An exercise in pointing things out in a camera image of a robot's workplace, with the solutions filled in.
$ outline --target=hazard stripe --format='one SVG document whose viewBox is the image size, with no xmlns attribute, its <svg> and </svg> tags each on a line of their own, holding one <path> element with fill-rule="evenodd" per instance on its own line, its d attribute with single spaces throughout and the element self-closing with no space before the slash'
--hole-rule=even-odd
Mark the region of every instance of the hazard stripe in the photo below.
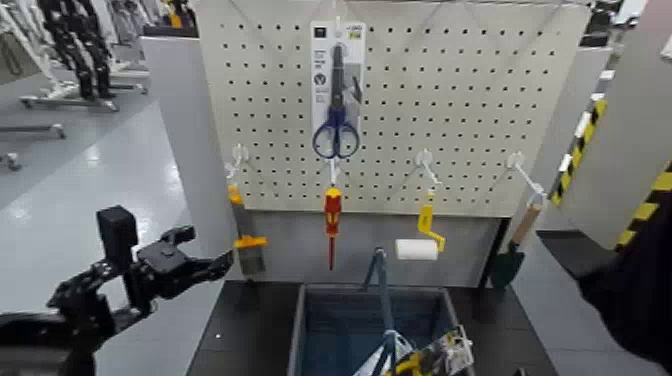
<svg viewBox="0 0 672 376">
<path fill-rule="evenodd" d="M 583 155 L 586 152 L 586 147 L 595 136 L 600 118 L 602 118 L 606 110 L 607 101 L 600 99 L 595 101 L 591 112 L 585 112 L 581 117 L 581 121 L 576 127 L 572 145 L 567 154 L 563 157 L 570 158 L 570 162 L 564 168 L 563 164 L 561 164 L 555 183 L 553 183 L 551 191 L 548 194 L 548 198 L 553 205 L 560 206 L 562 203 L 562 197 L 569 189 L 574 173 L 579 168 Z"/>
<path fill-rule="evenodd" d="M 667 168 L 663 171 L 651 185 L 651 193 L 646 197 L 646 200 L 637 208 L 635 214 L 632 216 L 632 221 L 628 228 L 618 237 L 616 244 L 616 251 L 623 250 L 634 239 L 637 238 L 637 233 L 642 231 L 648 221 L 656 217 L 660 203 L 667 199 L 667 196 L 672 194 L 672 161 L 667 164 Z"/>
</svg>

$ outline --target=scissors blade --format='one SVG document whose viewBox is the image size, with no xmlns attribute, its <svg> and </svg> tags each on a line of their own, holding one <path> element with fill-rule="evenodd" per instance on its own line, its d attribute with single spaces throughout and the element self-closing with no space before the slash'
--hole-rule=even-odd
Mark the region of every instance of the scissors blade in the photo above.
<svg viewBox="0 0 672 376">
<path fill-rule="evenodd" d="M 343 89 L 345 73 L 343 71 L 343 46 L 334 47 L 334 64 L 331 68 L 331 105 L 343 107 Z"/>
</svg>

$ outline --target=scissors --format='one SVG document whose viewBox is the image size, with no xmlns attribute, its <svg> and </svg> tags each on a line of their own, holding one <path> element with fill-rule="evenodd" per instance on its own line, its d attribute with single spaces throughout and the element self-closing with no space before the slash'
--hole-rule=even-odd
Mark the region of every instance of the scissors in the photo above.
<svg viewBox="0 0 672 376">
<path fill-rule="evenodd" d="M 348 158 L 359 149 L 357 130 L 347 119 L 343 92 L 345 77 L 343 71 L 343 47 L 336 45 L 333 52 L 334 65 L 331 75 L 331 102 L 324 122 L 313 135 L 313 150 L 322 158 Z"/>
</svg>

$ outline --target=red screwdriver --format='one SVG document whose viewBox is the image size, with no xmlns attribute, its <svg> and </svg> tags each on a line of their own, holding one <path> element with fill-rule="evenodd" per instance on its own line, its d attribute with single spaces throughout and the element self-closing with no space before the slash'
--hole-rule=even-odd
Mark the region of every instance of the red screwdriver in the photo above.
<svg viewBox="0 0 672 376">
<path fill-rule="evenodd" d="M 327 237 L 329 237 L 329 270 L 334 270 L 335 238 L 338 235 L 338 220 L 341 214 L 341 191 L 338 188 L 327 189 L 324 213 L 327 218 Z"/>
</svg>

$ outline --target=pegboard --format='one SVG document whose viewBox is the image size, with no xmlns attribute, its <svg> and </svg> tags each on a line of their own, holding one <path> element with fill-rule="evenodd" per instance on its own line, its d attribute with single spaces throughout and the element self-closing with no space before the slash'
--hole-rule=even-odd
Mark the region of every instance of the pegboard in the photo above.
<svg viewBox="0 0 672 376">
<path fill-rule="evenodd" d="M 576 4 L 355 1 L 367 24 L 361 147 L 341 163 L 346 212 L 417 213 L 429 179 L 437 214 L 511 216 L 534 163 L 589 9 Z M 224 162 L 251 209 L 322 211 L 329 167 L 311 145 L 310 22 L 332 1 L 202 0 L 201 46 Z"/>
</svg>

